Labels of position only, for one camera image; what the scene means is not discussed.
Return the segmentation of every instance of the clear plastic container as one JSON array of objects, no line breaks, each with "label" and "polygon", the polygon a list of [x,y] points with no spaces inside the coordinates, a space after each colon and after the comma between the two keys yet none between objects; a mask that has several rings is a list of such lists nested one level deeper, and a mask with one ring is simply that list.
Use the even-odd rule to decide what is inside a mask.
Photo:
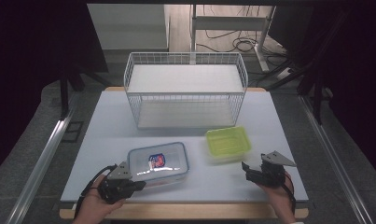
[{"label": "clear plastic container", "polygon": [[251,149],[244,127],[211,130],[205,136],[211,155],[217,159],[238,159]]},{"label": "clear plastic container", "polygon": [[146,188],[180,182],[189,170],[181,142],[133,149],[127,160],[132,180],[146,181]]}]

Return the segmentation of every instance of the white shelf unit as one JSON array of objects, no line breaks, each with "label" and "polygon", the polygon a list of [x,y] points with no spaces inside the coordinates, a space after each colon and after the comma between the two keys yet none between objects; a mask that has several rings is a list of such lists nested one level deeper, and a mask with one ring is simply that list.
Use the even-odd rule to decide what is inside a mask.
[{"label": "white shelf unit", "polygon": [[124,74],[142,129],[234,126],[247,82],[239,53],[132,53]]}]

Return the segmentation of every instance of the table surface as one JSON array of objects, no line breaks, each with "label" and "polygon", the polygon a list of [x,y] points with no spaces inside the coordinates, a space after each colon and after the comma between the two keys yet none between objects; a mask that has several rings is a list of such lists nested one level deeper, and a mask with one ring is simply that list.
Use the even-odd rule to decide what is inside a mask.
[{"label": "table surface", "polygon": [[[124,91],[104,91],[95,108],[77,160],[65,186],[62,203],[77,201],[80,191],[102,168],[125,161],[129,150],[169,142],[182,142],[188,152],[190,171],[182,183],[137,191],[108,218],[264,218],[275,217],[267,205],[265,193],[246,181],[241,162],[214,162],[208,153],[205,130],[138,130]],[[237,125],[244,126],[252,149],[244,161],[259,169],[260,153],[279,151],[293,160],[272,98],[265,91],[248,91]],[[298,168],[286,167],[295,185],[298,203],[308,197]],[[180,207],[185,212],[170,214]],[[203,212],[200,207],[214,209]],[[145,216],[136,209],[145,210]],[[61,217],[73,217],[70,208],[61,209]],[[306,217],[307,209],[298,209],[297,217]]]}]

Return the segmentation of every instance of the floor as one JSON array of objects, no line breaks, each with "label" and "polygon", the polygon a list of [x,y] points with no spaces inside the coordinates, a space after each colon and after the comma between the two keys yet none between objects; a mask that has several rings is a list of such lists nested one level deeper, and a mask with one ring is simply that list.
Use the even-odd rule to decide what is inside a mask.
[{"label": "floor", "polygon": [[[178,6],[173,12],[182,13],[184,18],[188,16],[188,6]],[[181,36],[187,36],[188,30],[176,29],[186,27],[188,20],[172,23],[172,31],[181,32]],[[170,51],[188,51],[188,38],[171,35]],[[197,43],[211,44],[211,48],[232,46],[230,41],[219,38],[208,39],[205,34],[198,37]],[[272,51],[283,52],[283,49],[267,39],[267,48]],[[109,74],[100,74],[115,85],[122,85],[122,76],[127,54],[105,53]],[[262,86],[278,80],[277,75],[265,76],[260,74],[258,60],[254,52],[244,53],[244,62],[247,70],[252,72],[252,86]],[[274,64],[279,64],[282,59],[277,59]],[[22,223],[70,223],[71,220],[63,220],[59,217],[60,197],[63,187],[69,177],[80,144],[83,141],[91,115],[104,86],[100,83],[81,75],[85,89],[82,92],[73,92],[70,95],[78,97],[76,109],[71,118],[69,129],[63,135],[63,140],[57,146],[57,150],[51,160],[51,164],[44,175],[40,186],[35,192],[30,206],[27,206]],[[352,202],[345,192],[337,172],[333,169],[324,146],[310,122],[301,98],[296,94],[299,79],[296,79],[279,89],[271,91],[272,99],[276,107],[279,119],[283,125],[285,136],[291,148],[295,162],[303,184],[309,196],[309,216],[305,223],[361,223],[359,222]],[[51,134],[59,121],[61,111],[61,99],[59,83],[54,82],[42,91],[42,103],[36,110],[35,116],[27,126],[19,142],[0,167],[0,223],[5,223],[10,217],[10,211],[19,199],[31,172],[33,171],[42,150],[47,145]],[[372,223],[376,223],[376,172],[366,160],[353,139],[339,124],[328,107],[328,101],[322,103],[321,126],[336,150],[349,179],[355,186],[358,195],[366,205],[371,216]],[[278,223],[277,220],[247,220],[248,223]]]}]

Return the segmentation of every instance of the wire basket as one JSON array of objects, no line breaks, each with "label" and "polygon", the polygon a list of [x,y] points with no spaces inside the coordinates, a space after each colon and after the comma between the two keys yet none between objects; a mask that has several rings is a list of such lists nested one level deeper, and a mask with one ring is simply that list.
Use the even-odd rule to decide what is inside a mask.
[{"label": "wire basket", "polygon": [[124,73],[143,129],[234,126],[247,83],[240,53],[131,53]]}]

